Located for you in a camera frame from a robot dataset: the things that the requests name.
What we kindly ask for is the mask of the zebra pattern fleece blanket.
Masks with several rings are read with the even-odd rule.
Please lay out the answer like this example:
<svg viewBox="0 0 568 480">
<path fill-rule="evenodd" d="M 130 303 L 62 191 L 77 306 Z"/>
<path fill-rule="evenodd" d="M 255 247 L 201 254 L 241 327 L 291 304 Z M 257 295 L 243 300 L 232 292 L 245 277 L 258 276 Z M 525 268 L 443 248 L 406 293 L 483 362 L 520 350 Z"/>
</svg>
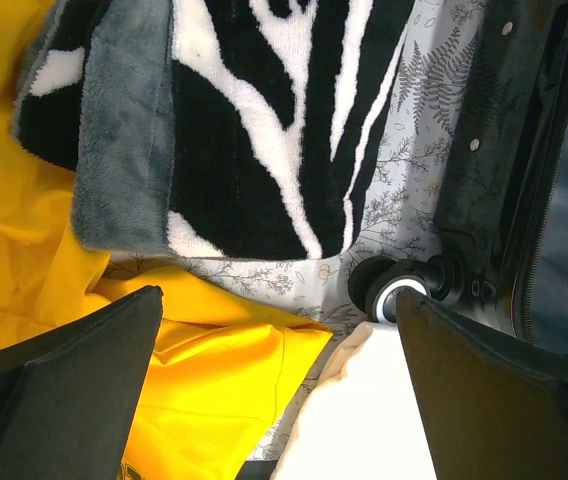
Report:
<svg viewBox="0 0 568 480">
<path fill-rule="evenodd" d="M 13 134 L 94 250 L 324 259 L 356 239 L 409 1 L 58 1 Z"/>
</svg>

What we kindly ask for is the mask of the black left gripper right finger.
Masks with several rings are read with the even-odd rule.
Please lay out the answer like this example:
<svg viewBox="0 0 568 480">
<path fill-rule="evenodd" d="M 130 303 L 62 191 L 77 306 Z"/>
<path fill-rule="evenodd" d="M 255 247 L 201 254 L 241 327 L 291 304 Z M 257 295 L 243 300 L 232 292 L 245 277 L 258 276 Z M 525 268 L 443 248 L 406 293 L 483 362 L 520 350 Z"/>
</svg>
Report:
<svg viewBox="0 0 568 480">
<path fill-rule="evenodd" d="M 440 479 L 568 479 L 568 357 L 413 290 L 397 326 Z"/>
</svg>

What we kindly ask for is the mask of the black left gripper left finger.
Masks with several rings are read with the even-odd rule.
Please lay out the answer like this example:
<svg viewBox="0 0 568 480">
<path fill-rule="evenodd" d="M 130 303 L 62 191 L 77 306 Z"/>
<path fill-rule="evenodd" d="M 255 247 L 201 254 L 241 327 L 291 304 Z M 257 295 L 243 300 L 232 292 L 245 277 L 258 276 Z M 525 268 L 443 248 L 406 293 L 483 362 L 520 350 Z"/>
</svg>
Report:
<svg viewBox="0 0 568 480">
<path fill-rule="evenodd" d="M 162 319 L 145 286 L 0 350 L 0 479 L 115 479 Z"/>
</svg>

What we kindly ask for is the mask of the cream white cloth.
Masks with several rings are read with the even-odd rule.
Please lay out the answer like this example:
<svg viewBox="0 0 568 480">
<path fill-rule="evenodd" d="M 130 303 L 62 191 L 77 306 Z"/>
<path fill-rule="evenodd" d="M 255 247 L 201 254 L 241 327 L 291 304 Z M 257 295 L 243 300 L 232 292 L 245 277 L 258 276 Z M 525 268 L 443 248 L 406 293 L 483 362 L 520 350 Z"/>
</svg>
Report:
<svg viewBox="0 0 568 480">
<path fill-rule="evenodd" d="M 329 357 L 275 479 L 436 476 L 398 329 L 363 322 Z"/>
</svg>

